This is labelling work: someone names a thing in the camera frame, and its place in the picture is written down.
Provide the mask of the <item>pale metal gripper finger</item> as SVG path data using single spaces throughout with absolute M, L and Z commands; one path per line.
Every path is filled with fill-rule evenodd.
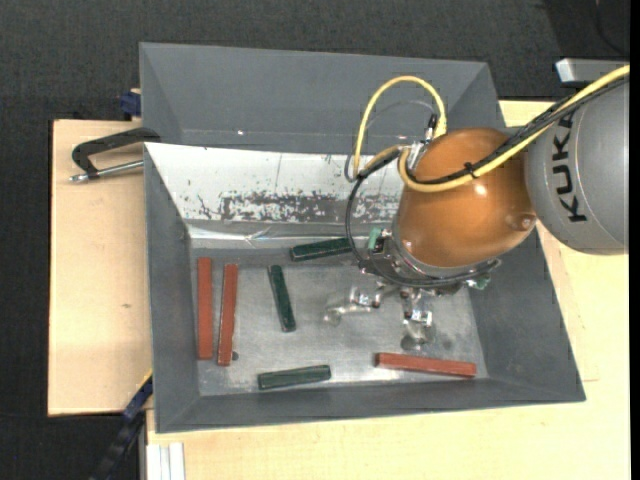
M 417 351 L 434 342 L 432 304 L 423 290 L 401 293 L 403 308 L 403 337 L 401 347 Z
M 383 300 L 383 291 L 363 292 L 359 288 L 351 288 L 346 295 L 332 296 L 328 299 L 323 322 L 339 325 L 345 316 L 368 314 L 378 310 Z

